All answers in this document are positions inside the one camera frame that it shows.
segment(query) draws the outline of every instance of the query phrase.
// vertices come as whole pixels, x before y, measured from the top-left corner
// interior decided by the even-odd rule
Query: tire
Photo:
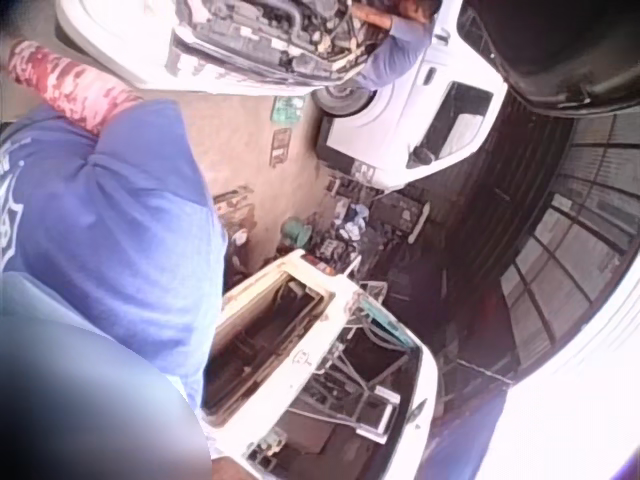
[[[367,108],[376,93],[364,88],[336,85],[311,92],[315,104],[332,117],[349,117]]]
[[[89,54],[85,52],[80,45],[74,42],[73,39],[67,34],[67,32],[64,31],[62,25],[60,25],[60,22],[58,20],[56,20],[55,26],[53,27],[53,33],[56,37],[56,40],[58,40],[65,47],[70,48],[71,50],[81,55],[89,56]]]

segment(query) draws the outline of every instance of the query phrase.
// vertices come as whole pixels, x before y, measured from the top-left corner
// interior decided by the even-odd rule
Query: engine bay
[[[178,0],[176,7],[176,33],[189,47],[271,83],[342,82],[383,34],[351,15],[351,0]]]

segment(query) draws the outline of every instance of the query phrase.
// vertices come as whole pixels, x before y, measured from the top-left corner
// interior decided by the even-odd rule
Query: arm
[[[10,77],[36,90],[55,110],[96,135],[118,112],[142,101],[121,80],[36,42],[1,41],[0,66]]]
[[[391,30],[393,24],[393,16],[386,12],[381,12],[375,8],[363,5],[361,3],[354,3],[351,6],[351,14],[366,23],[380,27],[383,30]]]

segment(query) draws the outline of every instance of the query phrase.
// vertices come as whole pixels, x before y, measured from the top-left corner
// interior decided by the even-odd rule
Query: concrete floor
[[[55,39],[54,0],[25,2],[19,15],[21,32],[52,50],[86,61]],[[207,186],[219,195],[242,185],[253,190],[255,228],[249,236],[249,268],[258,268],[273,255],[280,225],[289,216],[306,218],[315,212],[330,218],[333,201],[325,187],[328,170],[313,153],[320,115],[311,100],[301,122],[293,128],[288,160],[269,166],[271,139],[278,126],[270,123],[273,97],[214,96],[198,93],[148,92],[180,104],[188,135]],[[2,77],[2,120],[13,120],[38,105],[25,88]]]

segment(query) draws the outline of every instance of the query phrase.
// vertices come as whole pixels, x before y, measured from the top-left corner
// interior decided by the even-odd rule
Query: person
[[[379,8],[354,3],[351,14],[389,32],[349,86],[378,90],[411,70],[429,45],[442,0],[380,0]]]
[[[45,101],[0,138],[0,274],[31,299],[14,310],[62,305],[198,411],[227,240],[178,105],[20,38],[0,68]]]

